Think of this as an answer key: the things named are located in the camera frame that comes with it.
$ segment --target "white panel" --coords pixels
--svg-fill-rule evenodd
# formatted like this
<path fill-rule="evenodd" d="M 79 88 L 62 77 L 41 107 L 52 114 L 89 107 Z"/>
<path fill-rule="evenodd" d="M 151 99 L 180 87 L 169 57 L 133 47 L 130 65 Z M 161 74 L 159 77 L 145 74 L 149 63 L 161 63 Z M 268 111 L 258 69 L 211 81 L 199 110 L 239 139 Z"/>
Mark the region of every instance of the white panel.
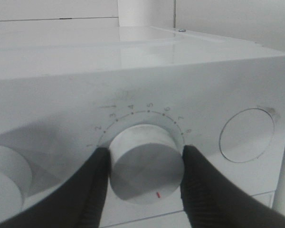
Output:
<path fill-rule="evenodd" d="M 183 210 L 183 203 L 180 193 L 181 190 L 178 187 L 171 195 L 153 204 L 134 204 L 118 198 L 109 183 L 100 227 L 108 227 L 181 211 Z"/>
<path fill-rule="evenodd" d="M 177 0 L 176 27 L 285 51 L 285 0 Z"/>
<path fill-rule="evenodd" d="M 181 146 L 195 145 L 250 195 L 276 189 L 285 145 L 284 53 L 200 33 L 47 22 L 49 29 L 0 31 L 0 145 L 39 166 L 32 166 L 30 196 L 70 177 L 108 135 L 143 123 L 163 127 Z M 274 137 L 258 159 L 230 162 L 219 135 L 251 107 L 270 113 Z M 112 225 L 182 210 L 179 190 L 152 207 L 116 199 L 111 190 L 107 200 L 103 217 Z"/>
<path fill-rule="evenodd" d="M 118 0 L 120 26 L 173 27 L 173 0 Z"/>
<path fill-rule="evenodd" d="M 113 226 L 113 228 L 191 228 L 191 225 L 188 221 L 188 217 L 185 212 L 177 212 L 165 216 L 150 218 L 147 220 L 140 220 L 137 222 L 130 222 L 126 224 L 121 224 Z"/>
<path fill-rule="evenodd" d="M 275 196 L 275 192 L 273 191 L 273 192 L 255 195 L 252 197 L 255 198 L 257 201 L 259 201 L 260 203 L 263 203 L 265 206 L 271 208 L 272 203 L 274 201 L 274 196 Z"/>
<path fill-rule="evenodd" d="M 117 16 L 117 0 L 0 0 L 0 20 Z"/>

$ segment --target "white appliance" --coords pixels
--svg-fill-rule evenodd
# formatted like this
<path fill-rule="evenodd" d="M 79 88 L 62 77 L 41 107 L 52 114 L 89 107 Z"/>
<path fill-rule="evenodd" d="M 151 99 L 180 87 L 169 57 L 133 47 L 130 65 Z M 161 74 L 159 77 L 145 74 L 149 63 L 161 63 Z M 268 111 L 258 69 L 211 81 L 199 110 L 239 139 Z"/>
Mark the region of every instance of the white appliance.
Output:
<path fill-rule="evenodd" d="M 17 184 L 19 175 L 30 185 L 14 191 L 22 202 L 14 214 L 138 124 L 168 132 L 179 153 L 196 146 L 271 207 L 285 147 L 285 53 L 181 31 L 0 25 L 0 150 L 21 155 L 31 172 L 17 172 L 26 164 L 14 167 L 14 175 L 0 169 L 1 186 Z M 189 226 L 179 188 L 156 196 L 148 204 L 122 200 L 109 184 L 101 227 Z"/>

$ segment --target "white knob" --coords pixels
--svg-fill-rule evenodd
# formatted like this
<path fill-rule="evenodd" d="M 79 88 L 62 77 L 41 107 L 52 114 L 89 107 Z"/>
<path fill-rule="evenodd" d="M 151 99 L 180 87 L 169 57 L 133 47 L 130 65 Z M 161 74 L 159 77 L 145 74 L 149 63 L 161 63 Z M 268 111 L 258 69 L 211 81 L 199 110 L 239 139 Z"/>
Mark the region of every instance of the white knob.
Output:
<path fill-rule="evenodd" d="M 155 203 L 180 185 L 184 165 L 171 135 L 151 124 L 119 133 L 110 144 L 111 186 L 128 202 Z"/>
<path fill-rule="evenodd" d="M 0 222 L 22 211 L 31 181 L 27 161 L 12 149 L 0 146 Z"/>

